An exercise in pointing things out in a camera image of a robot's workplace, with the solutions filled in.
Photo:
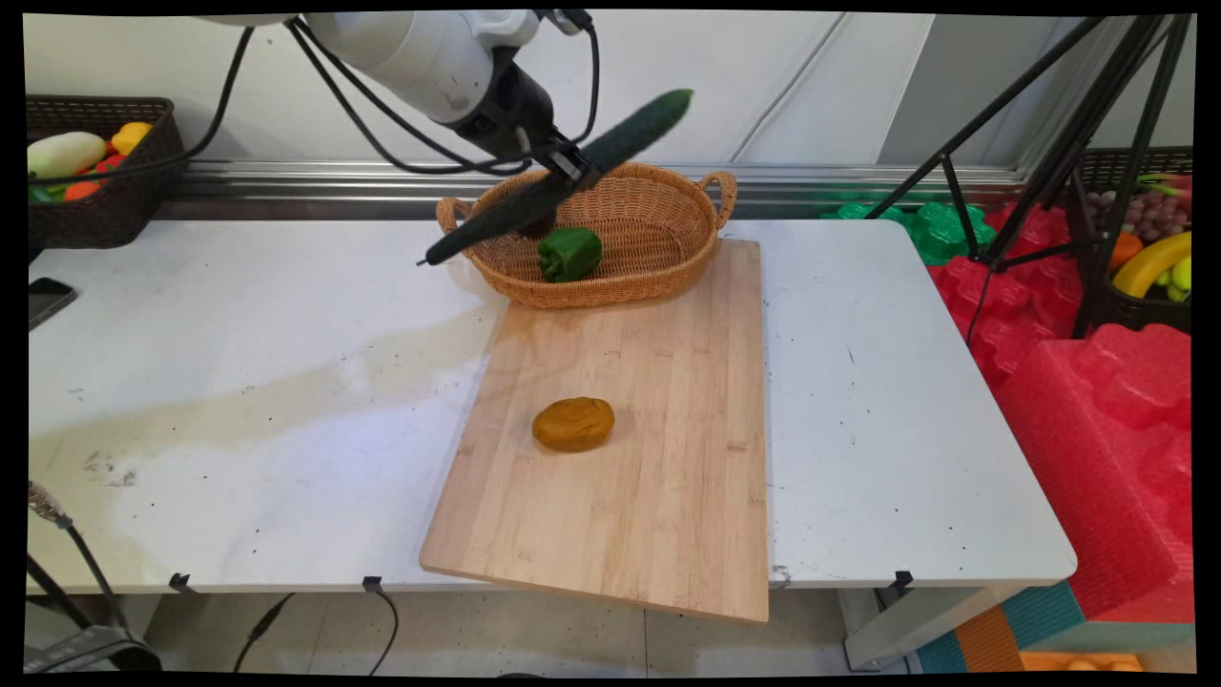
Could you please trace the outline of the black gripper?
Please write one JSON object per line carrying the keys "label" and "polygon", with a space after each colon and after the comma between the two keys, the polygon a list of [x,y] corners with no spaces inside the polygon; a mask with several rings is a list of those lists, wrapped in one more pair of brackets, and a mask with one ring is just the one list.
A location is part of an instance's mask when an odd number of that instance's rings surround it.
{"label": "black gripper", "polygon": [[570,184],[589,192],[604,174],[584,154],[574,151],[553,122],[548,93],[515,62],[516,48],[495,48],[492,74],[484,99],[466,115],[466,142],[495,159],[538,151],[540,164]]}

